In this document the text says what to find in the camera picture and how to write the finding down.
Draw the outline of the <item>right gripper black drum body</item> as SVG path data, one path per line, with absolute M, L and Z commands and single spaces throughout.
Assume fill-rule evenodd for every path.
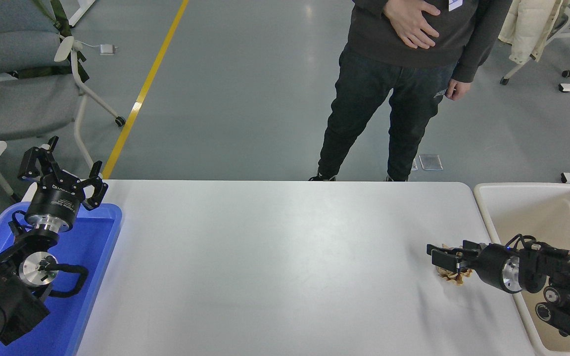
M 505 246 L 489 244 L 482 248 L 477 259 L 473 262 L 473 269 L 486 284 L 505 292 L 514 292 L 513 272 L 508 263 L 514 254 Z

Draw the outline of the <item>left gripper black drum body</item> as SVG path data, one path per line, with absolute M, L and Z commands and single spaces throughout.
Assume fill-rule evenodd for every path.
M 34 227 L 73 227 L 85 191 L 79 184 L 63 188 L 56 182 L 38 182 L 24 219 Z

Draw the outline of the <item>person's left hand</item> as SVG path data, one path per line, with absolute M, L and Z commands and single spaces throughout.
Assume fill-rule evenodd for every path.
M 450 79 L 445 96 L 453 101 L 460 100 L 471 89 L 472 83 L 463 83 L 455 79 Z

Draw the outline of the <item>person's right hand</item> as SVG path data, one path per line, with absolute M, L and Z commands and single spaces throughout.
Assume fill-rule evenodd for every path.
M 439 32 L 426 20 L 424 13 L 438 16 L 441 11 L 424 0 L 388 0 L 383 14 L 400 40 L 410 48 L 429 49 L 436 43 Z

